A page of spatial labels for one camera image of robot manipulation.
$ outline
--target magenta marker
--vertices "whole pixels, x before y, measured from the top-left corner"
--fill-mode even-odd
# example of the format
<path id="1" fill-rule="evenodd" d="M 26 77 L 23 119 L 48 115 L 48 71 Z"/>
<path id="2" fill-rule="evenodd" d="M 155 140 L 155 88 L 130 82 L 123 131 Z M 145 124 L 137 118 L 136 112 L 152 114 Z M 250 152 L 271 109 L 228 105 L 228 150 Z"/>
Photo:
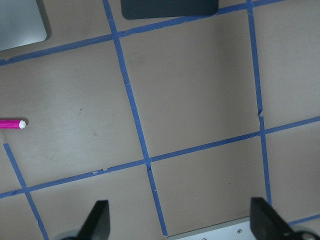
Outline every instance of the magenta marker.
<path id="1" fill-rule="evenodd" d="M 23 120 L 1 120 L 0 129 L 24 129 L 26 122 Z"/>

